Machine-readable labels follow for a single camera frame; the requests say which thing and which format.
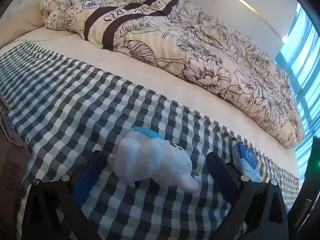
white stuffed animal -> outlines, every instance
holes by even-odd
[[[135,181],[152,178],[161,186],[179,186],[186,192],[199,190],[184,149],[144,127],[132,128],[120,141],[114,172],[130,187],[135,187]]]

checkered tablecloth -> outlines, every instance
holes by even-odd
[[[46,182],[72,174],[94,150],[116,155],[119,140],[133,126],[150,128],[183,147],[199,171],[201,190],[184,193],[150,179],[127,187],[107,165],[81,208],[103,239],[209,239],[230,205],[209,175],[205,156],[215,151],[228,162],[237,142],[254,150],[261,177],[279,182],[287,206],[297,196],[297,178],[209,117],[30,41],[0,57],[0,91],[12,109],[14,129],[32,153],[20,191],[18,237],[35,178]]]

blue curtain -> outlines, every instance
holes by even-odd
[[[320,136],[320,38],[305,11],[298,4],[287,40],[275,61],[289,75],[297,99],[304,141],[295,148],[301,183],[310,156],[313,136]]]

logo on tissue pack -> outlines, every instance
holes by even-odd
[[[247,158],[250,160],[250,161],[253,161],[254,160],[254,156],[252,154],[251,151],[247,150]]]

gold trim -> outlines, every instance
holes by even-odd
[[[245,6],[247,6],[251,11],[253,11],[277,36],[278,38],[282,41],[281,36],[277,33],[277,31],[271,26],[270,23],[267,22],[265,18],[263,18],[262,14],[256,11],[250,4],[246,3],[244,0],[238,0]]]

